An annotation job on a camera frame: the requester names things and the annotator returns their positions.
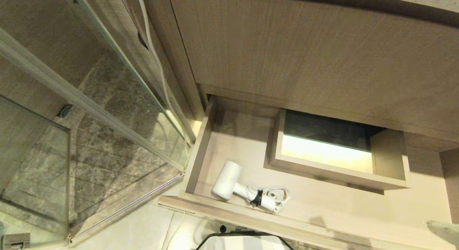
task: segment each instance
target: light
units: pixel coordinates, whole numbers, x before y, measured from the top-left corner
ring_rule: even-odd
[[[355,171],[373,173],[370,152],[284,135],[282,155]]]

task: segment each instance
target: glass shower enclosure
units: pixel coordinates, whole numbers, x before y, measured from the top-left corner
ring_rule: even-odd
[[[0,236],[68,240],[182,175],[182,130],[84,1],[0,13]]]

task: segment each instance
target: marble tile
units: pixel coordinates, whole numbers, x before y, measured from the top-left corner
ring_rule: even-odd
[[[123,99],[112,98],[108,100],[105,109],[139,135],[152,142],[166,155],[170,155],[171,144],[180,135],[164,114],[155,111],[152,106],[151,104],[130,103]],[[81,127],[81,129],[89,131],[86,127]],[[101,131],[98,132],[101,136],[113,137],[103,135]]]
[[[117,191],[138,180],[135,176],[82,162],[76,162],[75,177]]]
[[[61,206],[61,209],[65,208],[66,191],[49,188],[26,178],[22,178],[18,183],[14,183],[8,187],[3,194],[3,198],[14,201],[16,198],[19,198],[16,194],[20,192],[35,196],[39,199],[45,199],[49,203],[58,204]]]
[[[113,138],[117,139],[120,141],[126,141],[130,142],[126,137],[124,137],[122,134],[119,134],[118,132],[114,131],[113,128],[106,126],[100,121],[97,121],[90,115],[85,115],[84,118],[82,118],[78,128],[79,131],[85,131],[90,134],[96,134],[97,136],[100,137],[108,137],[108,138]]]
[[[137,178],[141,178],[143,175],[164,165],[164,161],[158,157],[155,157],[154,160],[150,160],[151,163],[147,163],[87,147],[77,148],[76,160],[126,175],[132,175]]]
[[[127,90],[133,93],[144,93],[140,84],[126,68],[123,62],[116,59],[118,56],[104,54],[100,57],[93,69],[88,73],[84,83],[80,85],[83,93],[90,96],[92,85],[101,85],[110,89]]]
[[[131,141],[119,141],[112,138],[94,136],[87,132],[79,132],[76,144],[144,162],[156,164],[159,161],[156,155]]]
[[[65,208],[62,206],[62,203],[53,203],[47,199],[23,191],[16,192],[13,202],[25,207],[25,210],[31,209],[58,222],[67,222],[67,214],[65,213]]]
[[[176,168],[171,165],[164,165],[139,181],[107,197],[104,201],[79,213],[79,221],[85,220],[85,222],[84,224],[79,224],[77,228],[81,229],[82,227],[90,226],[93,222],[103,219],[118,209],[121,209],[131,201],[147,194],[179,174],[180,171]]]
[[[67,187],[67,177],[65,174],[43,166],[31,165],[28,167],[28,172],[20,175],[56,190],[64,190]]]
[[[68,157],[56,154],[48,155],[41,166],[54,170],[59,173],[67,173]]]
[[[75,178],[75,196],[97,203],[116,193],[116,190]]]
[[[80,213],[85,211],[87,208],[90,208],[95,205],[95,203],[86,201],[84,199],[79,199],[76,197],[72,197],[72,200],[74,201],[74,209],[76,212]]]

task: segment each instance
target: hair dryer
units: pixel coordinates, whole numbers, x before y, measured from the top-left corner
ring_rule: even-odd
[[[242,167],[238,164],[228,161],[223,167],[220,176],[218,177],[215,185],[212,188],[212,192],[216,195],[229,200],[233,193],[236,193],[248,201],[252,202],[254,199],[260,199],[260,205],[265,209],[278,213],[284,207],[285,202],[290,199],[290,193],[287,189],[281,187],[270,187],[270,188],[259,188],[254,189],[248,186],[243,186],[237,182],[239,175],[241,174]],[[285,194],[288,195],[287,199],[284,200],[277,193],[272,192],[275,189],[284,190]]]

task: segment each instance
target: open drawer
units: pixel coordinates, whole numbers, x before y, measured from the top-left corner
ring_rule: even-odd
[[[268,143],[268,168],[379,190],[408,188],[410,167],[403,132],[382,129],[365,138],[368,125],[297,113],[280,110]],[[340,138],[333,134],[334,141],[349,144],[345,146],[304,135],[316,133],[318,136],[313,137],[330,137],[333,132],[356,135]],[[357,140],[367,142],[361,142],[359,147]]]
[[[454,249],[422,225],[435,218],[432,213],[437,209],[449,211],[441,191],[444,181],[442,187],[419,183],[415,189],[375,193],[272,169],[271,145],[281,113],[279,108],[211,96],[185,173],[185,190],[177,197],[161,196],[159,204],[317,249]],[[284,211],[271,214],[236,195],[227,202],[213,195],[213,185],[228,160],[242,166],[240,184],[288,188],[292,199]],[[441,198],[441,206],[413,210],[413,203],[431,203],[432,197]]]

